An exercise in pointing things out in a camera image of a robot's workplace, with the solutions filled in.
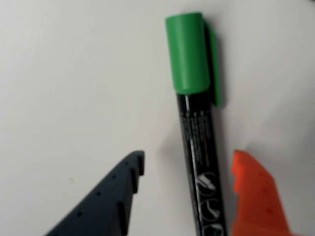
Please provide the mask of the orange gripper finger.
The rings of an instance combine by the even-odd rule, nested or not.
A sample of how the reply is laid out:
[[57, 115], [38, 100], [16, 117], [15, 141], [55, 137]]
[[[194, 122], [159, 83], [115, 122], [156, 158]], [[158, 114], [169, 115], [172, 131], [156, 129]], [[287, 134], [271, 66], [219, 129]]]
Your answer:
[[237, 194], [232, 236], [293, 236], [276, 184], [269, 172], [248, 152], [235, 150], [231, 172]]

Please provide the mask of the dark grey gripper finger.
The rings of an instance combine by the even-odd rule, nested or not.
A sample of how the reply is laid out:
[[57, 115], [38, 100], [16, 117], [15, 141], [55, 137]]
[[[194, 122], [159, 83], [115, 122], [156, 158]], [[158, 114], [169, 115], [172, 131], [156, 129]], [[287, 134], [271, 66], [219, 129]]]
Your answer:
[[144, 151], [131, 152], [47, 235], [126, 236], [133, 195], [144, 172]]

